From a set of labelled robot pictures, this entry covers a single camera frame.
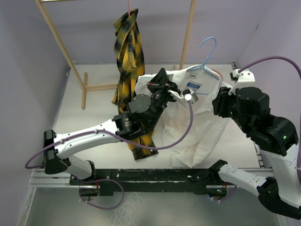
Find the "white collared shirt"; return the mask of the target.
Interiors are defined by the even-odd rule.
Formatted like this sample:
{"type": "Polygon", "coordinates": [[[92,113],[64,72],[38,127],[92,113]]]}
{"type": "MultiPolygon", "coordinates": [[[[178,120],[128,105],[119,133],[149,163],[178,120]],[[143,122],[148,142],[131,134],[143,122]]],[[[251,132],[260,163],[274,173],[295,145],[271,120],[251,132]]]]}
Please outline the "white collared shirt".
{"type": "MultiPolygon", "coordinates": [[[[203,70],[197,70],[191,76],[188,68],[179,71],[167,71],[169,79],[176,83],[180,91],[192,89],[198,96],[193,103],[193,124],[186,137],[179,144],[170,148],[173,167],[196,167],[203,162],[216,147],[228,122],[228,118],[214,115],[212,101],[221,87],[229,84],[217,80],[203,70]]],[[[184,135],[190,122],[190,111],[187,104],[169,102],[155,129],[134,139],[134,142],[163,147],[177,141],[184,135]]]]}

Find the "yellow plaid flannel shirt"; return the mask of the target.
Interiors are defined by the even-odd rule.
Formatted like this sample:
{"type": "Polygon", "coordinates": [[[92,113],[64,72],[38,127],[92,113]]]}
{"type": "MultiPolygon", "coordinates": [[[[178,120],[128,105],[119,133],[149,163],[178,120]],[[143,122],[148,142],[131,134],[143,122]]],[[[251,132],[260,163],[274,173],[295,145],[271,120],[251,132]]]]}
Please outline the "yellow plaid flannel shirt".
{"type": "Polygon", "coordinates": [[[142,40],[137,25],[138,12],[137,8],[130,10],[113,24],[116,29],[114,52],[119,71],[119,81],[112,100],[119,113],[115,119],[127,113],[127,104],[136,97],[138,78],[145,74],[142,40]]]}

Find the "light blue wire hanger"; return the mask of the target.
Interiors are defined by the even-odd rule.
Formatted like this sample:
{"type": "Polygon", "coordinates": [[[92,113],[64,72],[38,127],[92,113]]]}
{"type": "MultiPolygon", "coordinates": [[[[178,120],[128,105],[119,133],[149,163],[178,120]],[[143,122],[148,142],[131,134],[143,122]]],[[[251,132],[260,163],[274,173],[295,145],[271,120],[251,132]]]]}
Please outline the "light blue wire hanger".
{"type": "Polygon", "coordinates": [[[208,41],[208,40],[213,40],[214,41],[214,47],[213,47],[213,49],[210,51],[210,53],[208,54],[208,56],[206,57],[206,59],[203,61],[202,64],[190,67],[189,69],[186,70],[186,72],[189,72],[191,76],[193,76],[193,75],[197,76],[197,74],[195,74],[195,72],[197,70],[203,70],[204,72],[206,72],[211,77],[213,77],[213,78],[215,78],[217,80],[221,80],[221,78],[219,77],[218,74],[216,74],[215,72],[213,72],[211,69],[208,69],[207,67],[205,67],[205,65],[207,64],[209,58],[211,57],[212,53],[214,52],[214,50],[215,50],[215,48],[217,46],[217,40],[216,40],[216,38],[215,37],[208,37],[208,38],[204,39],[202,41],[202,43],[199,45],[198,48],[201,48],[204,45],[204,43],[206,41],[208,41]]]}

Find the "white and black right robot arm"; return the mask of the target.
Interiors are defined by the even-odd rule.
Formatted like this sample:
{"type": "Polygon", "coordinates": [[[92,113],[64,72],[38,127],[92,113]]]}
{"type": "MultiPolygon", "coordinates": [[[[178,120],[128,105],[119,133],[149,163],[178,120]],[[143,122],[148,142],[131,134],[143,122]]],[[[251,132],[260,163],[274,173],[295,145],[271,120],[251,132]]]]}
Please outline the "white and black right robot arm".
{"type": "Polygon", "coordinates": [[[221,87],[212,101],[214,115],[231,118],[267,156],[273,177],[258,176],[219,160],[209,168],[214,184],[228,182],[255,195],[269,211],[301,218],[301,183],[297,175],[299,139],[294,124],[270,113],[269,96],[259,88],[246,87],[229,94],[221,87]]]}

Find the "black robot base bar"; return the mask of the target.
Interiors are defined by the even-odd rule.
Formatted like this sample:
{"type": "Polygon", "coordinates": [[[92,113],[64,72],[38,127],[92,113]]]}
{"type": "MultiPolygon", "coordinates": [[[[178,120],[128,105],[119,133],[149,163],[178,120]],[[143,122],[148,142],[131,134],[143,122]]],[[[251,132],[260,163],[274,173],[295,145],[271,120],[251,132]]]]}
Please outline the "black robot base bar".
{"type": "Polygon", "coordinates": [[[115,192],[226,194],[226,183],[209,169],[96,169],[92,177],[71,176],[84,196],[115,192]]]}

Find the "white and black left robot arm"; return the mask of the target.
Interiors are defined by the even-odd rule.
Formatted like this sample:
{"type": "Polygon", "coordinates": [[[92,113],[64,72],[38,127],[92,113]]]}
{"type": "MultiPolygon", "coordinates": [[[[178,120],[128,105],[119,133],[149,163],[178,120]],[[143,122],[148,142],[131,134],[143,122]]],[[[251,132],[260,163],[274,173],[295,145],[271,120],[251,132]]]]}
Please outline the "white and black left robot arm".
{"type": "Polygon", "coordinates": [[[164,68],[147,83],[147,89],[150,94],[136,95],[123,113],[99,125],[69,134],[57,134],[52,129],[45,131],[44,146],[54,145],[44,152],[45,173],[67,172],[87,185],[93,184],[97,178],[94,163],[76,157],[76,153],[148,134],[155,128],[167,103],[183,98],[164,68]]]}

